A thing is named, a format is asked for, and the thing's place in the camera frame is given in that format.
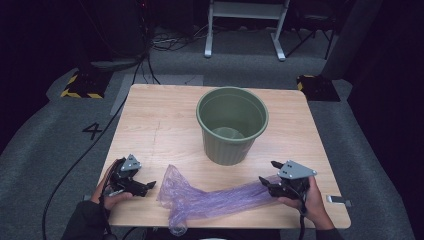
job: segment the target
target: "black cable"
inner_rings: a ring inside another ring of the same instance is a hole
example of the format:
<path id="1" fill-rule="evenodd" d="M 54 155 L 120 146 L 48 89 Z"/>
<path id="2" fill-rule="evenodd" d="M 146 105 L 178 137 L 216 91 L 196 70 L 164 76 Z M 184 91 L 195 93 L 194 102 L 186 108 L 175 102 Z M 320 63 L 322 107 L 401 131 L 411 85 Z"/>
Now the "black cable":
<path id="1" fill-rule="evenodd" d="M 103 35 L 100 33 L 99 29 L 97 28 L 96 24 L 94 23 L 93 19 L 91 18 L 90 14 L 88 13 L 87 8 L 84 6 L 84 4 L 82 4 L 81 0 L 78 0 L 78 2 L 81 5 L 81 7 L 82 7 L 85 15 L 87 16 L 87 18 L 90 20 L 91 25 L 93 25 L 94 30 L 96 30 L 97 35 L 100 37 L 102 42 L 109 48 L 110 51 L 112 51 L 116 55 L 122 56 L 122 57 L 136 57 L 136 58 L 138 58 L 140 56 L 140 55 L 123 54 L 123 53 L 116 51 L 112 46 L 110 46 L 110 44 L 106 41 L 106 39 L 104 39 Z"/>
<path id="2" fill-rule="evenodd" d="M 143 57 L 138 58 L 138 59 L 134 59 L 134 62 L 130 62 L 130 63 L 122 63 L 122 64 L 117 64 L 114 66 L 108 66 L 108 67 L 100 67 L 100 66 L 95 66 L 96 69 L 98 69 L 100 72 L 117 72 L 117 71 L 122 71 L 131 67 L 136 66 L 138 63 L 140 63 L 141 61 L 143 61 Z"/>
<path id="3" fill-rule="evenodd" d="M 155 77 L 155 74 L 153 73 L 153 69 L 152 69 L 152 65 L 150 63 L 150 54 L 147 54 L 147 63 L 149 64 L 149 69 L 150 69 L 150 73 L 152 74 L 152 78 L 159 84 L 161 85 L 161 83 L 159 82 L 159 80 Z"/>
<path id="4" fill-rule="evenodd" d="M 132 231 L 134 231 L 135 229 L 137 229 L 137 227 L 132 227 L 130 230 L 128 230 L 127 233 L 125 233 L 124 237 L 122 238 L 122 240 L 125 240 Z"/>
<path id="5" fill-rule="evenodd" d="M 300 234 L 299 234 L 299 240 L 303 239 L 303 235 L 305 235 L 305 216 L 302 214 L 300 215 Z"/>
<path id="6" fill-rule="evenodd" d="M 208 25 L 205 25 L 199 30 L 197 30 L 194 33 L 193 37 L 187 37 L 185 35 L 179 34 L 179 36 L 171 38 L 170 35 L 175 33 L 158 33 L 155 37 L 153 37 L 153 49 L 157 51 L 177 51 L 181 48 L 186 47 L 190 43 L 196 42 L 199 39 L 206 37 L 207 33 L 200 37 L 198 37 L 197 35 L 202 32 L 205 32 L 207 26 Z M 169 43 L 169 45 L 167 47 L 158 46 L 158 44 L 164 43 Z M 177 44 L 182 44 L 182 46 L 174 48 Z"/>
<path id="7" fill-rule="evenodd" d="M 135 82 L 135 77 L 137 75 L 137 71 L 138 71 L 138 68 L 140 67 L 140 65 L 141 65 L 141 62 L 137 65 L 137 68 L 135 69 L 134 77 L 133 77 L 133 82 L 132 82 L 131 85 L 133 85 L 134 82 Z M 125 97 L 124 101 L 122 101 L 122 103 L 119 106 L 118 110 L 116 110 L 115 114 L 109 120 L 108 124 L 103 129 L 103 131 L 100 133 L 99 137 L 96 140 L 94 140 L 94 142 L 88 147 L 88 149 L 74 162 L 74 164 L 72 164 L 72 166 L 68 169 L 68 171 L 65 173 L 65 175 L 63 175 L 63 177 L 60 179 L 60 181 L 58 182 L 58 184 L 56 185 L 56 187 L 53 189 L 53 192 L 51 193 L 49 199 L 47 200 L 46 206 L 44 207 L 43 218 L 42 218 L 42 222 L 41 222 L 41 228 L 42 228 L 42 233 L 43 233 L 43 239 L 44 240 L 47 240 L 47 234 L 46 234 L 46 217 L 47 217 L 47 211 L 49 209 L 50 203 L 51 203 L 54 195 L 56 194 L 56 192 L 59 189 L 59 187 L 62 185 L 63 181 L 65 181 L 65 179 L 69 175 L 69 173 L 88 154 L 88 152 L 90 152 L 90 150 L 97 144 L 97 142 L 105 134 L 106 130 L 110 127 L 110 125 L 112 124 L 113 120 L 116 118 L 116 116 L 118 115 L 118 113 L 121 111 L 121 108 L 124 106 L 125 102 L 127 101 L 127 98 L 128 98 L 128 95 Z"/>
<path id="8" fill-rule="evenodd" d="M 143 79 L 144 79 L 144 81 L 146 82 L 146 84 L 149 84 L 149 82 L 148 82 L 148 81 L 147 81 L 147 79 L 146 79 L 146 76 L 144 76 L 143 64 L 141 64 L 141 73 L 142 73 L 142 75 L 143 75 Z"/>
<path id="9" fill-rule="evenodd" d="M 99 207 L 100 207 L 100 211 L 103 213 L 102 214 L 103 215 L 103 221 L 106 225 L 106 231 L 107 231 L 108 234 L 112 234 L 112 229 L 110 228 L 109 221 L 107 219 L 107 212 L 106 212 L 106 208 L 105 208 L 104 194 L 105 194 L 106 187 L 108 186 L 109 180 L 112 177 L 112 174 L 115 172 L 118 164 L 119 164 L 119 162 L 115 162 L 115 164 L 112 166 L 112 168 L 108 172 L 106 179 L 105 179 L 105 182 L 103 183 L 102 192 L 101 192 L 100 197 L 99 197 Z"/>

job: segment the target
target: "person's right hand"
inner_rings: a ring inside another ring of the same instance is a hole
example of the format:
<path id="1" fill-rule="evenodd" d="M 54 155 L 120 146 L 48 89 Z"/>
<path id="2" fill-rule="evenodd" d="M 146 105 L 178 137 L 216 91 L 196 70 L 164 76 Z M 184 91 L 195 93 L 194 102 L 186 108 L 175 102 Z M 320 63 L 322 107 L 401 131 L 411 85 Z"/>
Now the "person's right hand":
<path id="1" fill-rule="evenodd" d="M 99 204 L 100 203 L 100 196 L 102 195 L 102 190 L 103 190 L 103 186 L 106 182 L 107 179 L 107 175 L 109 174 L 109 172 L 112 170 L 112 167 L 115 165 L 117 160 L 115 160 L 115 162 L 113 162 L 112 165 L 109 166 L 109 168 L 106 170 L 106 173 L 103 176 L 102 181 L 100 181 L 100 183 L 97 185 L 96 190 L 94 191 L 93 195 L 91 196 L 91 201 L 94 203 Z M 109 197 L 109 196 L 105 196 L 104 198 L 104 207 L 107 210 L 111 210 L 117 203 L 124 201 L 126 199 L 130 199 L 132 198 L 133 195 L 129 192 L 123 192 L 123 193 L 119 193 L 115 196 Z"/>
<path id="2" fill-rule="evenodd" d="M 317 186 L 315 177 L 309 177 L 309 185 L 310 188 L 306 195 L 305 205 L 307 213 L 305 217 L 314 223 L 315 228 L 317 230 L 333 229 L 334 224 L 328 216 L 327 211 L 325 210 L 324 203 L 321 197 L 321 192 Z M 295 209 L 300 209 L 301 206 L 300 200 L 293 200 L 286 197 L 280 197 L 278 198 L 278 201 Z"/>

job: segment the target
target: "black sleeve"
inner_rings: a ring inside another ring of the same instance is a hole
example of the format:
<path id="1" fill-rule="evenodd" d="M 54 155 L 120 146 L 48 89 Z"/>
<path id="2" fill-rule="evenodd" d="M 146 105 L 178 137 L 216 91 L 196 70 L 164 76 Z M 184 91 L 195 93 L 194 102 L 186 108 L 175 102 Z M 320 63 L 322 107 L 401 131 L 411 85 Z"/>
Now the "black sleeve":
<path id="1" fill-rule="evenodd" d="M 106 223 L 100 206 L 92 201 L 83 201 L 78 203 L 69 219 L 62 240 L 102 239 L 105 228 Z"/>
<path id="2" fill-rule="evenodd" d="M 342 235 L 335 228 L 330 230 L 316 230 L 317 240 L 343 240 Z"/>

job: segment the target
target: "purple plastic bag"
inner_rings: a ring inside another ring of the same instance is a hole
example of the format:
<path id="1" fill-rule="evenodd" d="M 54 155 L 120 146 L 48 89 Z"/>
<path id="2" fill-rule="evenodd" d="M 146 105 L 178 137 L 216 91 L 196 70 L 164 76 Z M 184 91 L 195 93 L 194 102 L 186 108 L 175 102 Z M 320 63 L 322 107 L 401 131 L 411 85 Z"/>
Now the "purple plastic bag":
<path id="1" fill-rule="evenodd" d="M 279 182 L 275 175 L 266 178 Z M 187 231 L 187 220 L 210 218 L 241 212 L 276 201 L 267 187 L 258 180 L 231 189 L 204 192 L 193 188 L 178 169 L 169 165 L 157 198 L 164 208 L 170 209 L 169 229 L 175 236 Z"/>

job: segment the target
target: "person's left hand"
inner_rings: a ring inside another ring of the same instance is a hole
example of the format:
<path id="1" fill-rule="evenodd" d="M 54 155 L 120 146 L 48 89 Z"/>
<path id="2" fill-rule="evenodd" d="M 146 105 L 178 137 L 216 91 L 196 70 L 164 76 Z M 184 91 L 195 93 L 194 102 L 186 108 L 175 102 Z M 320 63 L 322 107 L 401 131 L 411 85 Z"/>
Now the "person's left hand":
<path id="1" fill-rule="evenodd" d="M 104 186 L 104 183 L 106 182 L 106 178 L 107 175 L 109 174 L 109 172 L 112 169 L 112 166 L 116 163 L 116 161 L 106 170 L 105 175 L 103 176 L 102 181 L 100 181 L 100 183 L 97 185 L 96 190 L 94 191 L 93 195 L 91 196 L 90 201 L 95 202 L 97 204 L 100 203 L 100 195 L 102 194 L 102 189 Z M 105 196 L 104 197 L 104 201 L 105 201 L 105 208 L 107 210 L 111 210 L 113 208 L 113 206 L 115 206 L 117 203 L 124 201 L 126 199 L 130 199 L 132 198 L 133 195 L 129 192 L 123 192 L 123 193 L 119 193 L 115 196 L 109 197 L 109 196 Z"/>

